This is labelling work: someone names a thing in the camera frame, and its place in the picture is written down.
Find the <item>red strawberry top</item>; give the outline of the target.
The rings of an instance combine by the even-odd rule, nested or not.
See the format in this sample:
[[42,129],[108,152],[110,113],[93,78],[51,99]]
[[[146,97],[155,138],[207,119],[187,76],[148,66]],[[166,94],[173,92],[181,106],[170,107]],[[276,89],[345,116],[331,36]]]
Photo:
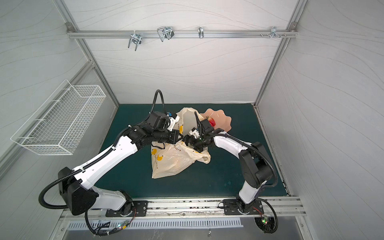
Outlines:
[[209,117],[208,121],[209,121],[209,123],[211,124],[212,127],[216,126],[216,122],[215,122],[215,120],[213,118]]

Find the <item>cream banana-print plastic bag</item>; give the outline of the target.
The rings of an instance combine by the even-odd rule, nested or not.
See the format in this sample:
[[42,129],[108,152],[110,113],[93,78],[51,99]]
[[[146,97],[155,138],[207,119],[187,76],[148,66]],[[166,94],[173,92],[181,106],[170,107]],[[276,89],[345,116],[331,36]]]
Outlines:
[[[184,136],[189,135],[192,128],[197,127],[196,117],[203,120],[203,116],[193,108],[183,108],[177,112],[180,118],[174,125],[174,130],[179,130]],[[151,145],[152,178],[159,179],[177,175],[187,169],[196,161],[209,164],[211,155],[208,148],[198,152],[180,140],[176,144],[161,144],[153,142]]]

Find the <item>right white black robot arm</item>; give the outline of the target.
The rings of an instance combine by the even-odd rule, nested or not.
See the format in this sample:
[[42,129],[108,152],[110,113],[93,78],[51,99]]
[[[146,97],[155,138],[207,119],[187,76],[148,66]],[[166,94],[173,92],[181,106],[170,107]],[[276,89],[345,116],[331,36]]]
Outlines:
[[236,200],[224,201],[221,209],[236,211],[240,215],[256,211],[260,215],[258,227],[265,234],[275,233],[279,226],[277,213],[268,201],[259,197],[262,191],[275,187],[279,182],[278,173],[265,147],[259,142],[252,144],[241,141],[223,129],[215,129],[209,120],[200,120],[197,113],[194,115],[197,126],[184,137],[186,144],[197,151],[216,146],[235,156],[241,166],[244,184]]

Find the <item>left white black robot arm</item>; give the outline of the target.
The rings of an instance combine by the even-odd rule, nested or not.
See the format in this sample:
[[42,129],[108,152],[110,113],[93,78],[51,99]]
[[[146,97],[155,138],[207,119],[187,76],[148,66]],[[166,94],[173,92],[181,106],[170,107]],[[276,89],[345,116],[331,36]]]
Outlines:
[[151,109],[144,120],[129,125],[113,144],[97,156],[74,169],[63,168],[58,179],[39,194],[39,204],[46,209],[69,209],[72,215],[88,210],[112,210],[123,217],[134,210],[132,198],[125,191],[110,191],[95,186],[97,181],[120,162],[154,142],[175,144],[182,139],[175,124],[176,113]]

